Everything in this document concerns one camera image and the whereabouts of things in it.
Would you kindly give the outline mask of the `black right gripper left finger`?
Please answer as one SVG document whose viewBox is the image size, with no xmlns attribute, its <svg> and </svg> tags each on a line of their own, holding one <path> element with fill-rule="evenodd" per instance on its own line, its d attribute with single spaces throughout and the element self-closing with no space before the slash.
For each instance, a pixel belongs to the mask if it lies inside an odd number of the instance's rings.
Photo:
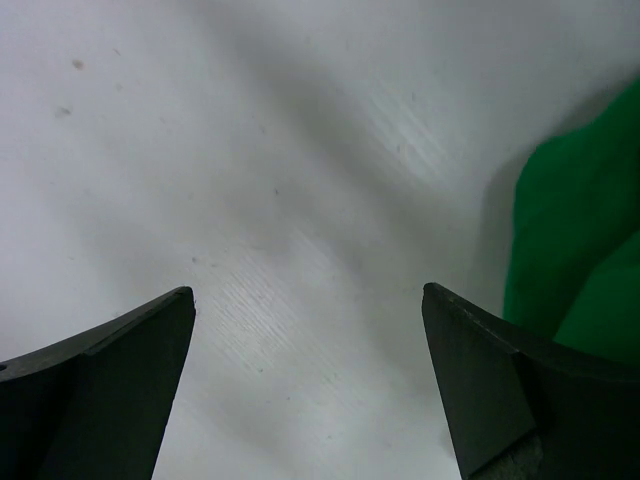
<svg viewBox="0 0 640 480">
<path fill-rule="evenodd" d="M 2 361 L 2 478 L 151 478 L 194 323 L 182 286 Z"/>
</svg>

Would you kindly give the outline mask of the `green t shirt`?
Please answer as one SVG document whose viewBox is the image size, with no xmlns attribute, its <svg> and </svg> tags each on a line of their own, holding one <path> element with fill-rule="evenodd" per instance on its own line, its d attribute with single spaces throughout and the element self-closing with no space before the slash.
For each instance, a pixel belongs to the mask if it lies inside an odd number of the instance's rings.
<svg viewBox="0 0 640 480">
<path fill-rule="evenodd" d="M 639 363 L 639 83 L 539 145 L 515 187 L 506 321 Z"/>
</svg>

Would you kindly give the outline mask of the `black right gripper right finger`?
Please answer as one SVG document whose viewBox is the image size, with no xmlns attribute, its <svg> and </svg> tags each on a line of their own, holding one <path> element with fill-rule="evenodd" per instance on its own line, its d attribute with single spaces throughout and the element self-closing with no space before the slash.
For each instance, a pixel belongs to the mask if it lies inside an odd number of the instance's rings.
<svg viewBox="0 0 640 480">
<path fill-rule="evenodd" d="M 639 371 L 499 319 L 437 283 L 422 316 L 464 479 L 636 479 Z"/>
</svg>

